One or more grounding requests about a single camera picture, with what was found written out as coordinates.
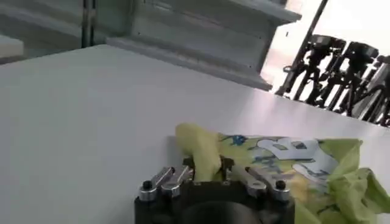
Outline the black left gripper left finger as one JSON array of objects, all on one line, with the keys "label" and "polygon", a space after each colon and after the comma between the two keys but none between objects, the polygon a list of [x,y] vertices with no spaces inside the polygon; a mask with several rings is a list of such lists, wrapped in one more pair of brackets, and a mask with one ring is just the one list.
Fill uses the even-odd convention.
[{"label": "black left gripper left finger", "polygon": [[155,201],[159,194],[171,198],[180,195],[180,187],[194,177],[194,162],[192,157],[185,158],[181,166],[163,167],[150,180],[143,181],[138,192],[141,201]]}]

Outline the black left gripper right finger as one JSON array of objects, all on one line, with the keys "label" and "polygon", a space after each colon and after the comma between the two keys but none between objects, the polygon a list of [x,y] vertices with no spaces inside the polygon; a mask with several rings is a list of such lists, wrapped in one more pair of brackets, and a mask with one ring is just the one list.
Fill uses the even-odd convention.
[{"label": "black left gripper right finger", "polygon": [[221,170],[226,181],[239,181],[251,197],[260,198],[268,194],[280,202],[287,202],[290,199],[290,189],[286,181],[275,179],[260,168],[243,167],[235,164],[233,159],[221,156]]}]

